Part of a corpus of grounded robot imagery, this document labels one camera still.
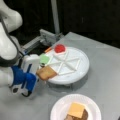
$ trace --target toy food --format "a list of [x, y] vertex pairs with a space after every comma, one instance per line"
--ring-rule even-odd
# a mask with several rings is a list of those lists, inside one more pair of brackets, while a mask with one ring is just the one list
[[62, 45], [62, 44], [58, 44], [58, 45], [55, 46], [54, 51], [56, 53], [65, 52], [65, 46]]
[[65, 120], [87, 120], [88, 112], [85, 106], [79, 103], [72, 103]]
[[36, 74], [41, 80], [48, 80], [57, 75], [57, 73], [48, 65], [37, 70]]

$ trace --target white plate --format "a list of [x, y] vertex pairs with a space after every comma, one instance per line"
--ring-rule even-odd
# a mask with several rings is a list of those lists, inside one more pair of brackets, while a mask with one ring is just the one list
[[73, 102], [85, 105], [88, 112], [88, 120], [101, 120], [101, 112], [96, 103], [80, 94], [67, 95], [58, 100], [51, 111], [50, 120], [64, 120]]
[[57, 76], [48, 80], [50, 83], [68, 85], [81, 80], [88, 73], [89, 59], [83, 51], [77, 48], [66, 47], [66, 52], [59, 54], [51, 50], [46, 55], [50, 57], [48, 65], [58, 73]]

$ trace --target small plate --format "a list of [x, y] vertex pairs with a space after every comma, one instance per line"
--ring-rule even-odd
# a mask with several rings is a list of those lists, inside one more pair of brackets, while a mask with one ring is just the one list
[[67, 95], [58, 100], [53, 106], [50, 120], [64, 120], [73, 102], [85, 105], [85, 109], [88, 112], [88, 120], [101, 120], [101, 112], [97, 104], [90, 98], [80, 94]]

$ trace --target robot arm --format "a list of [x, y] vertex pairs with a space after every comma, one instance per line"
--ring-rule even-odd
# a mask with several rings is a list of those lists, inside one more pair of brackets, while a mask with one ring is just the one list
[[18, 47], [9, 32], [22, 25], [22, 17], [0, 0], [0, 21], [0, 66], [9, 67], [15, 64], [19, 57]]
[[13, 37], [9, 36], [9, 32], [21, 25], [20, 14], [0, 0], [0, 87], [12, 86], [14, 93], [19, 92], [19, 89], [26, 89], [29, 96], [37, 81], [35, 74], [39, 67], [39, 56], [25, 56], [21, 68], [14, 66], [18, 61], [19, 47]]

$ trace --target orange object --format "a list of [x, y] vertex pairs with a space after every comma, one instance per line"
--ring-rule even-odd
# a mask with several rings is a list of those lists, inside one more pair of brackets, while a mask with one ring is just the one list
[[82, 118], [84, 109], [85, 109], [84, 105], [78, 103], [72, 103], [68, 111], [68, 115], [76, 118]]
[[45, 53], [49, 52], [50, 50], [52, 50], [51, 47], [49, 47], [48, 49], [45, 50]]

